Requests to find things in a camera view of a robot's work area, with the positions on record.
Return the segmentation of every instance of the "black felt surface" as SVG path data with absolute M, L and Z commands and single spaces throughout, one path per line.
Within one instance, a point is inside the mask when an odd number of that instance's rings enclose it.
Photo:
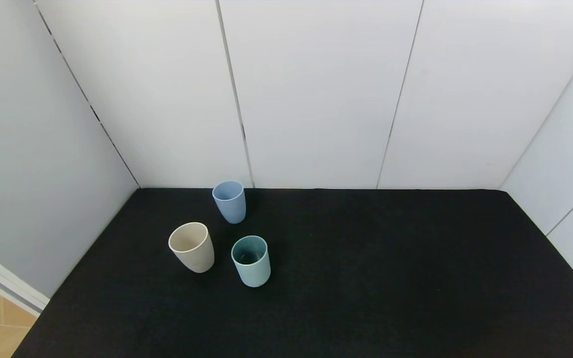
M 573 358 L 573 270 L 493 190 L 247 190 L 231 225 L 210 190 L 137 191 L 15 358 Z M 199 221 L 216 263 L 195 274 L 169 234 Z M 272 275 L 239 280 L 257 234 Z

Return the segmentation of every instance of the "teal cup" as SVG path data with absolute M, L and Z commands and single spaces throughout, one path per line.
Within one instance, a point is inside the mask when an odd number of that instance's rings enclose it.
M 231 258 L 243 283 L 249 287 L 260 287 L 271 276 L 269 247 L 260 236 L 245 236 L 234 243 Z

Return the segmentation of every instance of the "cup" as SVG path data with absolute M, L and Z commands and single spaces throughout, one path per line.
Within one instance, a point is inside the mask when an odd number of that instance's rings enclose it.
M 202 273 L 213 266 L 213 245 L 209 230 L 200 222 L 189 222 L 169 236 L 171 249 L 181 263 L 193 272 Z
M 237 224 L 245 220 L 245 187 L 241 183 L 237 181 L 220 183 L 211 191 L 211 196 L 229 224 Z
M 260 287 L 271 276 L 269 248 L 260 236 L 245 236 L 234 243 L 231 258 L 243 283 L 249 287 Z

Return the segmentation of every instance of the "beige cup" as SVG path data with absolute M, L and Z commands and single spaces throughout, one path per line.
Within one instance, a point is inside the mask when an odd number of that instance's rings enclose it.
M 213 245 L 209 230 L 200 222 L 189 222 L 169 236 L 169 249 L 193 272 L 202 273 L 213 266 Z

